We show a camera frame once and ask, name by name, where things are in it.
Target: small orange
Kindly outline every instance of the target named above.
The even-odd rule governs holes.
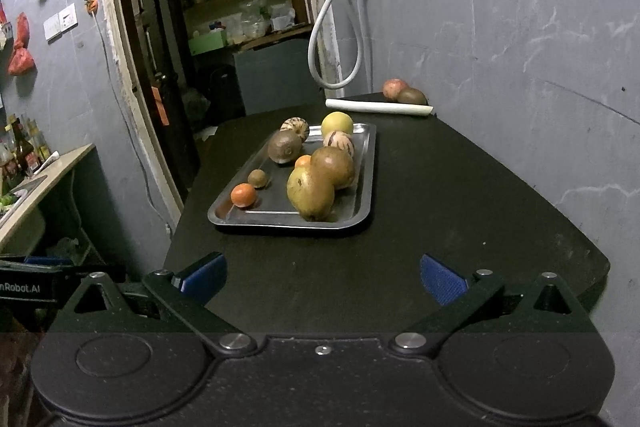
[[[251,206],[255,203],[256,198],[255,188],[248,183],[236,185],[231,191],[231,202],[239,208]]]
[[[308,154],[300,156],[300,158],[296,160],[296,168],[309,165],[310,162],[311,162],[311,156],[309,156]]]

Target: plastic bag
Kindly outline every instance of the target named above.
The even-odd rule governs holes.
[[[9,59],[8,73],[12,75],[25,74],[36,67],[30,52],[27,51],[29,44],[29,21],[23,13],[18,15],[16,37],[14,40],[14,50]]]

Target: glass bottle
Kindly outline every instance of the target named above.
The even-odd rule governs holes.
[[[24,179],[14,155],[0,140],[0,172],[2,174],[2,195],[17,187]]]
[[[18,165],[22,168],[27,176],[33,176],[33,173],[38,169],[40,163],[38,162],[38,156],[34,152],[33,145],[22,134],[20,120],[15,118],[12,114],[8,118],[15,136],[15,158],[18,160]]]

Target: power cord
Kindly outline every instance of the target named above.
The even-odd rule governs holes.
[[[86,8],[87,8],[87,12],[94,18],[95,29],[98,31],[98,35],[100,35],[100,41],[102,42],[102,50],[104,52],[104,60],[107,66],[107,75],[109,76],[109,87],[111,87],[113,98],[116,101],[116,105],[118,105],[118,110],[120,111],[120,115],[122,116],[122,120],[124,121],[124,126],[127,129],[127,136],[129,136],[129,142],[131,144],[131,148],[133,149],[133,152],[136,155],[138,164],[140,165],[140,170],[142,171],[142,176],[145,180],[146,200],[148,201],[149,206],[156,213],[156,216],[158,216],[164,222],[164,229],[166,230],[167,234],[169,234],[169,237],[172,237],[173,230],[171,229],[171,226],[169,225],[168,222],[166,222],[166,219],[162,217],[162,214],[160,214],[160,212],[154,205],[153,199],[151,198],[151,188],[149,186],[149,178],[148,178],[148,174],[146,173],[145,165],[142,161],[142,158],[140,157],[140,154],[138,153],[138,149],[136,148],[136,144],[134,142],[131,129],[129,127],[129,121],[125,116],[124,110],[120,105],[120,100],[118,99],[118,95],[116,94],[116,90],[113,87],[113,80],[111,79],[111,68],[109,67],[109,55],[107,52],[107,44],[104,42],[104,37],[102,36],[102,32],[100,31],[100,26],[98,26],[98,19],[95,17],[96,12],[98,11],[97,0],[86,0]]]

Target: wall switch panel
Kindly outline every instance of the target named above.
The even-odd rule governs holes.
[[[44,21],[44,38],[50,41],[53,37],[60,35],[60,17],[56,13],[53,17],[49,17]]]
[[[60,33],[70,30],[77,24],[78,17],[76,16],[76,4],[71,4],[45,21],[44,36],[47,41],[50,41],[60,35]]]
[[[76,17],[76,4],[71,4],[63,9],[58,16],[60,17],[60,29],[65,32],[78,24]]]

